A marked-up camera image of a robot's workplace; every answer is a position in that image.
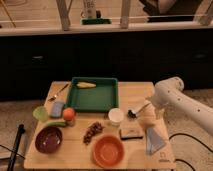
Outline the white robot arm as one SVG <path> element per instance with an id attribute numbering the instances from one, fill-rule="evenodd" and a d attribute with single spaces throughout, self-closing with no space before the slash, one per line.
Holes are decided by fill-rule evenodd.
<path id="1" fill-rule="evenodd" d="M 156 109 L 167 104 L 173 105 L 213 136 L 213 108 L 186 96 L 182 93 L 183 89 L 184 82 L 180 77 L 161 80 L 155 84 L 154 94 L 149 97 L 149 101 Z"/>

